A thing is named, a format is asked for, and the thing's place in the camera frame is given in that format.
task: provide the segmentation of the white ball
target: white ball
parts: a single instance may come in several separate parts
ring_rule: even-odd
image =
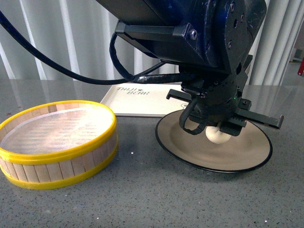
[[[216,144],[221,144],[227,142],[230,138],[230,134],[226,134],[219,131],[219,127],[206,127],[206,136],[207,138]]]

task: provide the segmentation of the red object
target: red object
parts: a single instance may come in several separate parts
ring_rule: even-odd
[[[304,72],[304,58],[303,58],[302,63],[300,65],[298,75],[302,76],[303,72]]]

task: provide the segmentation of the black plate rim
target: black plate rim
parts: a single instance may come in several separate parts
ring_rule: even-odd
[[[269,139],[269,137],[267,136],[267,134],[261,129],[259,128],[256,124],[254,124],[253,122],[249,121],[250,123],[252,123],[255,127],[257,127],[267,138],[268,142],[269,142],[269,154],[267,156],[267,158],[261,162],[260,164],[256,165],[256,166],[253,166],[251,168],[248,168],[248,169],[242,169],[242,170],[217,170],[217,169],[212,169],[212,168],[208,168],[208,167],[204,167],[204,166],[200,166],[200,165],[196,165],[194,163],[191,163],[187,160],[184,160],[182,159],[181,157],[177,156],[176,154],[172,153],[168,148],[165,147],[165,145],[161,142],[159,136],[158,136],[158,126],[160,124],[160,122],[168,115],[172,114],[172,113],[169,113],[167,115],[165,115],[163,118],[161,118],[159,120],[159,122],[157,123],[156,125],[156,128],[155,128],[155,136],[156,136],[156,140],[157,142],[159,143],[159,145],[168,153],[170,154],[171,156],[173,156],[174,158],[176,158],[177,160],[183,162],[183,163],[186,163],[190,166],[193,166],[194,168],[197,168],[197,169],[202,169],[202,170],[207,170],[207,171],[211,171],[211,172],[220,172],[220,173],[243,173],[243,172],[249,172],[249,171],[253,171],[253,170],[256,170],[256,169],[259,169],[261,168],[262,166],[264,166],[267,162],[269,162],[271,156],[272,156],[272,152],[273,152],[273,146],[272,146],[272,143]]]

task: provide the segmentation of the black cable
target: black cable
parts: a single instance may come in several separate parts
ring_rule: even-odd
[[[149,69],[147,69],[147,70],[145,70],[145,71],[142,71],[141,73],[136,74],[136,75],[134,75],[134,76],[136,77],[136,76],[140,76],[140,75],[147,75],[147,74],[153,72],[154,70],[160,68],[160,67],[163,66],[163,65],[165,65],[165,63],[160,62],[160,63],[158,63],[158,64],[152,66],[151,68],[149,68]]]
[[[162,75],[148,75],[148,73],[156,70],[157,68],[163,66],[165,63],[158,63],[150,69],[141,72],[137,75],[130,74],[123,65],[119,62],[117,57],[117,52],[115,49],[115,41],[117,38],[117,34],[114,33],[110,42],[110,57],[112,59],[113,65],[116,70],[123,76],[126,80],[138,83],[138,84],[161,84],[161,83],[173,83],[173,82],[181,82],[181,81],[190,81],[194,79],[197,75],[190,73],[178,73],[178,74],[162,74]]]
[[[115,80],[98,80],[98,79],[92,79],[88,77],[81,76],[79,74],[76,74],[63,66],[59,65],[58,63],[54,62],[44,54],[42,54],[40,51],[38,51],[34,46],[31,45],[17,30],[16,28],[9,22],[9,20],[3,15],[3,13],[0,11],[0,24],[5,28],[5,30],[8,31],[8,33],[19,43],[21,44],[29,53],[31,53],[33,56],[44,62],[45,64],[49,65],[50,67],[54,68],[55,70],[71,77],[76,80],[95,84],[95,85],[114,85],[114,84],[120,84],[125,83],[127,80],[125,79],[115,79]]]

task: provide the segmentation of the white mesh liner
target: white mesh liner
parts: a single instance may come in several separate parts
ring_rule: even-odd
[[[22,154],[58,152],[100,136],[112,124],[107,109],[75,108],[27,120],[1,141],[0,147]]]

